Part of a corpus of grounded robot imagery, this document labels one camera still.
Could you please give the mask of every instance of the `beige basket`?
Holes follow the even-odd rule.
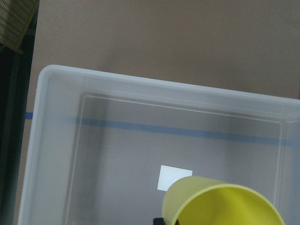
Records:
[[[0,43],[17,53],[39,0],[0,0]]]

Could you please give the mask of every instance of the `cardboard surface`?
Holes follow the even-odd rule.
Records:
[[[298,98],[299,10],[297,0],[41,0],[27,111],[50,64]]]

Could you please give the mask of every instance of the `plastic bin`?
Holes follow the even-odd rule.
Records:
[[[151,224],[161,165],[252,188],[300,224],[300,101],[48,66],[19,225]]]

